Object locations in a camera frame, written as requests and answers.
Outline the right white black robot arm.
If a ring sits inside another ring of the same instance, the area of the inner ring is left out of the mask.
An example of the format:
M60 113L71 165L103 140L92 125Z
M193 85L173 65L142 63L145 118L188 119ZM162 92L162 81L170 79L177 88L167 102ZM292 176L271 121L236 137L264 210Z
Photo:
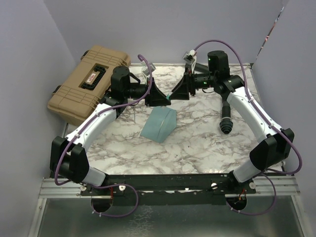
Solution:
M193 49L185 53L185 72L168 98L189 100L197 90L213 88L224 103L220 123L224 133L228 133L232 125L227 106L233 106L242 116L258 144L250 152L249 160L228 174L228 190L238 193L244 188L246 181L288 157L294 132L277 124L246 88L245 81L240 76L230 74L228 56L224 51L209 52L207 66L196 62L196 54Z

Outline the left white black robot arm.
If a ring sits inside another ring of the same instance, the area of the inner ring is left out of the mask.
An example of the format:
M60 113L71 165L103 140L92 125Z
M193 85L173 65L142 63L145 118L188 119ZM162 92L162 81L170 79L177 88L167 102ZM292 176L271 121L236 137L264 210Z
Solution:
M61 186L68 182L92 185L99 195L109 189L106 173L90 166L86 152L92 142L109 124L115 121L126 107L145 101L147 106L170 105L170 101L156 87L153 78L155 66L146 64L142 69L145 84L131 83L129 68L118 66L111 76L111 87L92 114L66 137L57 136L52 141L50 170L54 182Z

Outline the teal paper envelope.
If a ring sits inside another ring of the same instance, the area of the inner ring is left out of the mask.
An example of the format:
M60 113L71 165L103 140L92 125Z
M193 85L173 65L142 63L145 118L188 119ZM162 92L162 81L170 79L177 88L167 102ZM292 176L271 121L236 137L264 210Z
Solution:
M162 121L168 118L166 126L161 127ZM162 143L173 132L177 126L177 112L168 107L154 107L150 113L140 136L150 139L154 142Z

